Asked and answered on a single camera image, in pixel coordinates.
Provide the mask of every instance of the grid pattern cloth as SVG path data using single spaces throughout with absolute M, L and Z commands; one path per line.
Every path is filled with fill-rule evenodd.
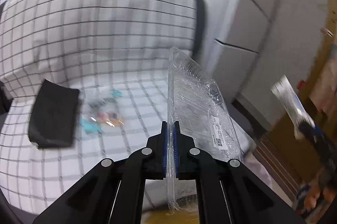
M 0 80 L 13 102 L 0 134 L 0 187 L 9 203 L 41 213 L 102 158 L 127 158 L 160 133 L 167 113 L 169 49 L 191 54 L 195 0 L 9 0 L 0 21 Z M 27 136 L 44 79 L 89 99 L 119 90 L 124 120 L 103 133 L 77 124 L 67 149 L 38 150 Z M 166 202 L 147 182 L 144 206 Z

